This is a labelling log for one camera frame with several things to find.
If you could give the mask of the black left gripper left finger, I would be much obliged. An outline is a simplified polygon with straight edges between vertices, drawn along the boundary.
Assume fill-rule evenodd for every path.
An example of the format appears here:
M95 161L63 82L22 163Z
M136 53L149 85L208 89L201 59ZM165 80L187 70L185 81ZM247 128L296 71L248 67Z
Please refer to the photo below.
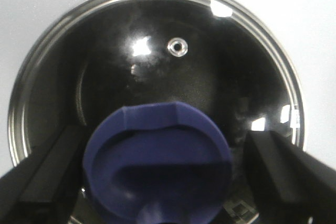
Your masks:
M85 127L67 126L1 177L1 223L67 223L86 143Z

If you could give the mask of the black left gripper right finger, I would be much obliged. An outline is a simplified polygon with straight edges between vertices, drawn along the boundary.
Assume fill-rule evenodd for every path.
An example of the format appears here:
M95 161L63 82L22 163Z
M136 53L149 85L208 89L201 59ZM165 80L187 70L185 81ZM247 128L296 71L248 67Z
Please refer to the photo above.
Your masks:
M262 223L335 223L335 170L274 131L250 131L244 169Z

